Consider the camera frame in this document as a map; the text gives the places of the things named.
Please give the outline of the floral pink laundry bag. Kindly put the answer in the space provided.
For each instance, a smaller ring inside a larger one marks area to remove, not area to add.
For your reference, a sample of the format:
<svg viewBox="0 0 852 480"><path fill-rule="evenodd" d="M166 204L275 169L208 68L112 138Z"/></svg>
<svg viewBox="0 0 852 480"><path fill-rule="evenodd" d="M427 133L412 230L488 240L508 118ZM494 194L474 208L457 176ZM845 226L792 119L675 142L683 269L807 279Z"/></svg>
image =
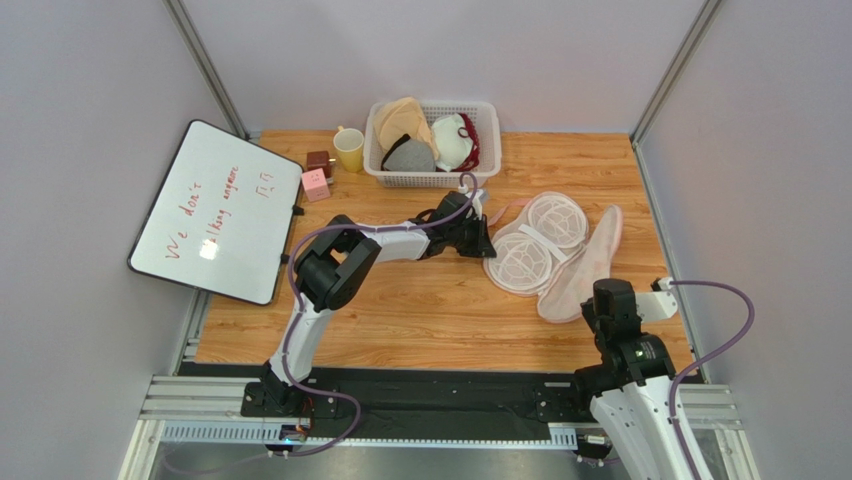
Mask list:
<svg viewBox="0 0 852 480"><path fill-rule="evenodd" d="M508 293L535 297L537 314L549 323L580 319L594 282L610 276L621 207L607 206L590 231L585 212L565 194L544 192L516 205L518 216L492 236L496 256L484 260L485 274Z"/></svg>

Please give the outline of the grey bra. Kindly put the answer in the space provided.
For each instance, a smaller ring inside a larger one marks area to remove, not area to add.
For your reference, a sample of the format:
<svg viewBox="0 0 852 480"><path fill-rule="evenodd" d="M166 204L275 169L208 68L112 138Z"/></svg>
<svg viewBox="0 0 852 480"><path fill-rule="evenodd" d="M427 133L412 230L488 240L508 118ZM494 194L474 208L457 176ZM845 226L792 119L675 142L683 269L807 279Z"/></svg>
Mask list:
<svg viewBox="0 0 852 480"><path fill-rule="evenodd" d="M404 134L385 154L381 168L390 172L426 173L434 172L436 165L427 143Z"/></svg>

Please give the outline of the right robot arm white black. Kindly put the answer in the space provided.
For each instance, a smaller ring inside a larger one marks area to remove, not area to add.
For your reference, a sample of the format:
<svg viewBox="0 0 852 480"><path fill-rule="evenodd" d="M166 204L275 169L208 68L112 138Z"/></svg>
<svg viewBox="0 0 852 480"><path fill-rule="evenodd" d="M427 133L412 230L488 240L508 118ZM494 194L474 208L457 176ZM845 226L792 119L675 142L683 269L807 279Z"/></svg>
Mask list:
<svg viewBox="0 0 852 480"><path fill-rule="evenodd" d="M674 384L669 352L643 330L644 322L677 312L671 282L664 277L637 293L626 280L597 280L581 305L601 362L576 371L576 389L633 479L712 476Z"/></svg>

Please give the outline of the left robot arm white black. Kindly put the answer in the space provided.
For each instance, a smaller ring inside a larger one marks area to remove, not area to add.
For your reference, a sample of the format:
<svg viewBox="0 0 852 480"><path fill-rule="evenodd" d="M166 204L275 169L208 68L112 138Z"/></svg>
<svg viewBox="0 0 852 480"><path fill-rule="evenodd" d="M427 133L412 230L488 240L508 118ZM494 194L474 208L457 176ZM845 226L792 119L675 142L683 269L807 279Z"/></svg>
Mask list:
<svg viewBox="0 0 852 480"><path fill-rule="evenodd" d="M420 261L453 249L461 257L493 258L484 189L460 188L437 208L401 224L371 226L345 215L303 239L287 265L294 307L284 337L260 379L247 384L244 417L295 417L307 404L314 357L333 315L356 296L371 269Z"/></svg>

